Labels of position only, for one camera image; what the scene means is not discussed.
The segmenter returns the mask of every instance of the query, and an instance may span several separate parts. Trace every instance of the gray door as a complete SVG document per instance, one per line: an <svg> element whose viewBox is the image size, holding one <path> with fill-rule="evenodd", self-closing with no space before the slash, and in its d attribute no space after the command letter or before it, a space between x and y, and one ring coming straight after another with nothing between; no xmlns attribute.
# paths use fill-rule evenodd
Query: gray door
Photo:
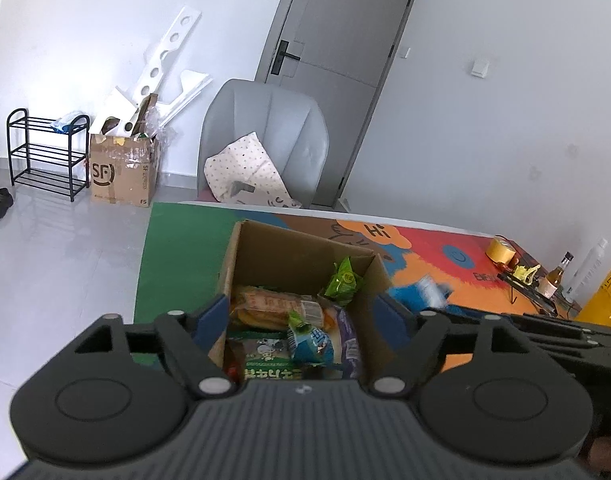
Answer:
<svg viewBox="0 0 611 480"><path fill-rule="evenodd" d="M411 1L292 1L266 82L308 94L321 107L330 151L315 204L333 205ZM279 46L300 60L281 56L278 70Z"/></svg>

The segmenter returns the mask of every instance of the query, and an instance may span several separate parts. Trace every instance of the table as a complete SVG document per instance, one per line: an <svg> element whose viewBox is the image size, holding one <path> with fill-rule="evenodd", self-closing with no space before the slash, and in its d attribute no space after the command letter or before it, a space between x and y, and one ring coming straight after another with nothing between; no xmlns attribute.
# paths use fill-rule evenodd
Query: table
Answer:
<svg viewBox="0 0 611 480"><path fill-rule="evenodd" d="M490 235L447 226L317 210L214 203L154 203L137 286L135 322L173 309L191 311L215 294L234 224L252 219L370 248L381 254L394 285L429 274L448 283L449 302L496 313L534 314L485 255Z"/></svg>

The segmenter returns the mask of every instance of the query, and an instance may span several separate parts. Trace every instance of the chair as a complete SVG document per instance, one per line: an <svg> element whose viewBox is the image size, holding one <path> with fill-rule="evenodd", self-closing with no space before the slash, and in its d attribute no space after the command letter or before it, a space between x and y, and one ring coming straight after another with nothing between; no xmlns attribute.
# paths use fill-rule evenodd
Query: chair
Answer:
<svg viewBox="0 0 611 480"><path fill-rule="evenodd" d="M290 196L309 207L328 156L328 130L311 97L269 84L230 79L218 91L203 122L197 189L208 187L206 159L256 132Z"/></svg>

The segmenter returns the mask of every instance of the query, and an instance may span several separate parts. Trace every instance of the white fabric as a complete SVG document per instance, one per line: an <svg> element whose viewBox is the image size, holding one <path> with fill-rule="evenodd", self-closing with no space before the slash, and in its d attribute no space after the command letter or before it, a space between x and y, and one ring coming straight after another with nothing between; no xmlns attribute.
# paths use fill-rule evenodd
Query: white fabric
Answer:
<svg viewBox="0 0 611 480"><path fill-rule="evenodd" d="M254 202L258 204L260 192L267 196L268 205L299 207L300 204L290 198L286 186L281 180L268 154L257 138L256 132L241 137L228 144L221 153L206 160L203 168L210 190L219 202L244 202L245 192L235 190L233 184L242 182L254 187Z"/></svg>

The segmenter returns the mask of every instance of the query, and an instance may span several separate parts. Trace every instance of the sf express cardboard box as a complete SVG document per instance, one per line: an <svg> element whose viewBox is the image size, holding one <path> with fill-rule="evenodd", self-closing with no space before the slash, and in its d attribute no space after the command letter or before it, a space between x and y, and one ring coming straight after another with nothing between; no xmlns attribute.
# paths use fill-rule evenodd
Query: sf express cardboard box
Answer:
<svg viewBox="0 0 611 480"><path fill-rule="evenodd" d="M236 285L268 286L282 292L316 296L330 281L334 264L350 257L352 269L364 278L363 287L346 307L354 323L364 365L364 380L394 354L381 338L372 316L372 301L391 286L383 261L372 250L326 238L246 220L234 226L219 276L218 292L231 297ZM210 358L223 365L225 335Z"/></svg>
<svg viewBox="0 0 611 480"><path fill-rule="evenodd" d="M111 204L148 207L156 188L161 158L159 142L144 137L90 137L92 196Z"/></svg>

